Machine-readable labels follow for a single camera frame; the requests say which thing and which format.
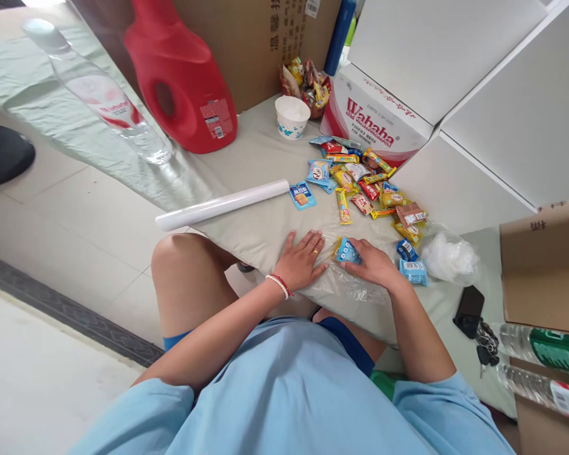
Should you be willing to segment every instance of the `light blue t-shirt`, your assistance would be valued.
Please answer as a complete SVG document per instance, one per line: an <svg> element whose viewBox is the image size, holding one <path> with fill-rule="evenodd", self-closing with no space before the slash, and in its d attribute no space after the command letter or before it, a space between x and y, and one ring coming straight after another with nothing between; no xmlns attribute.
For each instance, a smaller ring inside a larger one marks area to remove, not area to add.
<svg viewBox="0 0 569 455"><path fill-rule="evenodd" d="M72 454L513 453L459 373L398 382L392 402L323 327L251 332L198 396L150 379L122 394Z"/></svg>

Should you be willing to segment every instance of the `white paper cup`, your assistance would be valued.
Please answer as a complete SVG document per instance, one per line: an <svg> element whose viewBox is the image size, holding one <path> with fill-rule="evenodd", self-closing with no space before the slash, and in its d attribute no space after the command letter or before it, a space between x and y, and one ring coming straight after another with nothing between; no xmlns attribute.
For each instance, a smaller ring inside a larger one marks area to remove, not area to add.
<svg viewBox="0 0 569 455"><path fill-rule="evenodd" d="M285 139L299 139L310 118L308 105L299 98L288 96L277 99L275 105L280 135Z"/></svg>

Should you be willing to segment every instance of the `white paper roll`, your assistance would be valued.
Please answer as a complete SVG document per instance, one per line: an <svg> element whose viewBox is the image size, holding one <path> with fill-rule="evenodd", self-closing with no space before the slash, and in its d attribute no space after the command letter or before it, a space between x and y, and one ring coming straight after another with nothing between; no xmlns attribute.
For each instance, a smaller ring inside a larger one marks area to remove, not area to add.
<svg viewBox="0 0 569 455"><path fill-rule="evenodd" d="M156 217L156 224L163 231L173 231L189 226L199 221L213 218L232 210L239 209L252 203L270 199L274 196L284 194L289 191L287 180L277 180L265 185L239 191L229 196L212 199L185 209L176 210Z"/></svg>

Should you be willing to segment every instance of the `phone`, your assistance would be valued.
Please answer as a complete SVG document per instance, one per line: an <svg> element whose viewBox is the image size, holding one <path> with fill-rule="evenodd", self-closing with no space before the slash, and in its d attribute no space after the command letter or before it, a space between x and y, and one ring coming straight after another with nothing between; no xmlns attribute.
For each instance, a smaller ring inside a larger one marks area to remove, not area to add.
<svg viewBox="0 0 569 455"><path fill-rule="evenodd" d="M463 289L453 323L470 339L476 338L476 331L482 320L480 314L484 303L485 296L477 288L468 286Z"/></svg>

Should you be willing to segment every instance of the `red plastic jug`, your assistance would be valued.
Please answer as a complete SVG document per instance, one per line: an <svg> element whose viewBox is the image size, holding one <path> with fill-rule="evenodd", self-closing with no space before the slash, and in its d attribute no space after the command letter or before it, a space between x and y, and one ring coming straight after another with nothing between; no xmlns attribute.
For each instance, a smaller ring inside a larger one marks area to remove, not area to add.
<svg viewBox="0 0 569 455"><path fill-rule="evenodd" d="M135 22L125 33L125 46L156 121L196 154L231 143L238 127L234 101L209 47L189 31L171 0L132 3ZM165 87L173 112L165 112L158 101L157 90Z"/></svg>

